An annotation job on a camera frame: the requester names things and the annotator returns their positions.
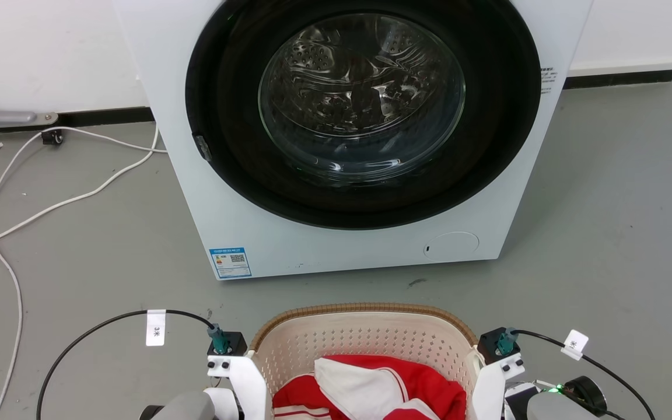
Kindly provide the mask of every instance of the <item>sticker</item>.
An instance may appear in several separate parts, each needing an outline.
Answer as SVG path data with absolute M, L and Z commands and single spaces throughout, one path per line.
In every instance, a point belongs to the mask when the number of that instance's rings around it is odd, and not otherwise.
M 586 335 L 583 333 L 572 330 L 567 339 L 565 340 L 565 346 L 562 348 L 562 353 L 570 356 L 572 359 L 579 361 L 582 358 L 582 351 L 585 350 L 587 340 L 589 340 Z
M 558 74 L 553 67 L 541 67 L 541 95 L 551 92 L 551 87 L 557 81 Z
M 165 309 L 147 311 L 147 346 L 165 344 Z
M 251 277 L 245 248 L 218 248 L 209 250 L 209 253 L 220 280 Z

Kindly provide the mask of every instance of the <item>white tag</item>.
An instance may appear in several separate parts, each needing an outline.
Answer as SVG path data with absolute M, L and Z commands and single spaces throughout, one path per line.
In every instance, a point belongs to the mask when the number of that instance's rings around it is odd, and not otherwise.
M 165 344 L 165 309 L 147 311 L 147 346 Z
M 570 356 L 572 359 L 579 361 L 582 359 L 582 351 L 585 350 L 584 345 L 587 344 L 587 340 L 589 339 L 590 338 L 588 338 L 583 333 L 577 330 L 572 330 L 570 334 L 567 335 L 565 346 L 562 348 L 562 353 Z

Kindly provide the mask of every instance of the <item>black baseboard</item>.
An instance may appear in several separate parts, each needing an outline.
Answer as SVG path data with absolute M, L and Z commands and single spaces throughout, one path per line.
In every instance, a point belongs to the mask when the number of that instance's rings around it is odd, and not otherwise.
M 672 70 L 656 72 L 633 72 L 611 75 L 585 75 L 568 77 L 565 80 L 565 89 L 600 88 L 616 85 L 639 85 L 640 83 L 663 83 L 672 80 Z M 154 121 L 152 110 L 149 107 L 126 107 L 122 109 L 104 109 L 99 111 L 64 112 L 59 114 L 58 125 L 66 127 L 90 127 L 91 125 L 146 123 Z M 51 125 L 34 125 L 33 127 L 0 128 L 0 133 L 14 131 L 38 131 Z
M 612 75 L 582 75 L 568 77 L 565 89 L 602 88 L 603 86 L 641 85 L 642 83 L 664 83 L 672 80 L 672 70 L 655 72 L 633 72 Z
M 147 123 L 154 121 L 152 110 L 149 107 L 124 107 L 119 109 L 101 109 L 98 111 L 64 112 L 58 115 L 58 121 L 53 125 L 31 125 L 30 127 L 0 128 L 0 133 L 16 131 L 40 131 L 54 125 L 64 127 L 90 127 L 91 125 L 109 125 L 126 123 Z

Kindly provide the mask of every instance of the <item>red clothing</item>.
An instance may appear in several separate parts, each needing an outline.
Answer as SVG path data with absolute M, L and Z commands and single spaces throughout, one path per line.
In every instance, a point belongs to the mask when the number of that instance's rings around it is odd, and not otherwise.
M 464 420 L 466 393 L 426 365 L 339 355 L 286 383 L 273 407 L 276 420 Z

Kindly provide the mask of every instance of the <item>washing machine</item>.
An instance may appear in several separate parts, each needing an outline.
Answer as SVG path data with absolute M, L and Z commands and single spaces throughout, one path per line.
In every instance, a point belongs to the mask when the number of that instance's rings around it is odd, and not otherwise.
M 497 258 L 591 2 L 114 6 L 227 280 Z

